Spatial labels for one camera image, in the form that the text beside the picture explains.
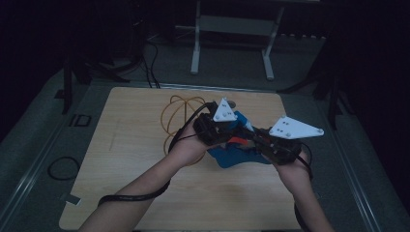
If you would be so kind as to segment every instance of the metal stand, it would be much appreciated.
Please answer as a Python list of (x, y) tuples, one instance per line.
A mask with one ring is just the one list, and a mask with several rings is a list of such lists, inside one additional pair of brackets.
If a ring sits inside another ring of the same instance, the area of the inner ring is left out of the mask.
[(80, 81), (80, 83), (89, 84), (91, 81), (91, 77), (84, 76), (84, 73), (79, 73), (78, 70), (75, 72), (75, 65), (85, 65), (92, 67), (94, 70), (101, 72), (104, 76), (116, 81), (116, 82), (123, 82), (129, 83), (130, 81), (127, 79), (122, 78), (121, 76), (117, 75), (115, 72), (105, 68), (104, 66), (100, 65), (99, 63), (89, 59), (83, 55), (69, 55), (64, 62), (64, 88), (63, 90), (59, 90), (56, 97), (58, 99), (64, 100), (64, 108), (63, 114), (67, 114), (70, 109), (70, 106), (73, 103), (73, 73), (76, 75), (76, 78)]
[(278, 27), (283, 16), (284, 7), (280, 7), (275, 21), (222, 17), (201, 14), (201, 1), (196, 1), (196, 20), (195, 20), (195, 45), (193, 48), (192, 63), (190, 66), (191, 74), (198, 74), (200, 43), (199, 34), (201, 31), (213, 31), (222, 33), (236, 33), (257, 36), (269, 36), (269, 43), (262, 50), (262, 58), (265, 66), (266, 77), (268, 80), (274, 79), (274, 72), (270, 59), (272, 46), (277, 36)]

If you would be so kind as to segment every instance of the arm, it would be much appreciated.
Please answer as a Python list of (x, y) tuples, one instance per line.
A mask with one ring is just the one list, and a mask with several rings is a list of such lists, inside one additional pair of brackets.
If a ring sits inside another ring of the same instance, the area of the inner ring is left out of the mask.
[[(307, 160), (304, 152), (300, 156)], [(286, 188), (293, 194), (295, 204), (307, 227), (314, 232), (335, 231), (313, 193), (307, 168), (297, 159), (293, 163), (274, 166)]]
[[(195, 134), (189, 125), (181, 137)], [(196, 136), (178, 141), (157, 164), (116, 194), (142, 195), (160, 189), (182, 167), (198, 160), (208, 147)], [(135, 202), (105, 202), (79, 228), (79, 231), (133, 231), (154, 199)]]

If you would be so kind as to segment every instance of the blue cloth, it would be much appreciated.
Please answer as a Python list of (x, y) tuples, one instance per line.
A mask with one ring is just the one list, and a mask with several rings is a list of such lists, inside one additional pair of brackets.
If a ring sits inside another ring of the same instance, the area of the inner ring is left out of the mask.
[(241, 144), (227, 143), (225, 148), (221, 146), (209, 149), (208, 153), (217, 160), (217, 163), (222, 168), (228, 168), (242, 162), (260, 162), (271, 164), (267, 161), (255, 148), (243, 149)]

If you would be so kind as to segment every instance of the dark background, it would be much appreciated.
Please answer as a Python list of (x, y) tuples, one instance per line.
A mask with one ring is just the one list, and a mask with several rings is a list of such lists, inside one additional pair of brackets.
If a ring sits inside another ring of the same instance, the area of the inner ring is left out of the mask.
[[(195, 1), (149, 2), (133, 1), (136, 5), (130, 14), (125, 1), (1, 1), (0, 140), (48, 79), (62, 69), (71, 52), (80, 51), (95, 61), (110, 63), (116, 56), (135, 55), (143, 46), (135, 40), (143, 40), (145, 34), (132, 37), (130, 21), (144, 22), (140, 27), (150, 24), (171, 41), (175, 24), (193, 26)], [(241, 14), (269, 17), (269, 11), (250, 11), (247, 1), (235, 2), (243, 4)], [(220, 9), (229, 13), (228, 7)], [(326, 43), (331, 49), (318, 57), (318, 62), (333, 60), (337, 64), (332, 67), (343, 70), (340, 88), (347, 94), (407, 211), (409, 12), (408, 3), (398, 1), (292, 3), (287, 4), (279, 27), (280, 33), (296, 37), (328, 38)]]

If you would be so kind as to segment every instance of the hand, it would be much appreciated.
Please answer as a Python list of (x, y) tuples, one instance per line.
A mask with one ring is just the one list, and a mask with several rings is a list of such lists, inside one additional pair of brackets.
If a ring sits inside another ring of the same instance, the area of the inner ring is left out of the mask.
[(189, 123), (182, 134), (168, 154), (170, 157), (176, 159), (181, 167), (193, 164), (199, 161), (205, 154), (205, 152), (212, 148), (207, 146), (198, 136), (193, 129), (193, 121)]
[[(305, 152), (301, 152), (299, 156), (308, 162), (308, 156)], [(298, 159), (285, 165), (273, 162), (273, 165), (277, 169), (280, 179), (292, 194), (303, 193), (307, 188), (311, 189), (307, 167)]]

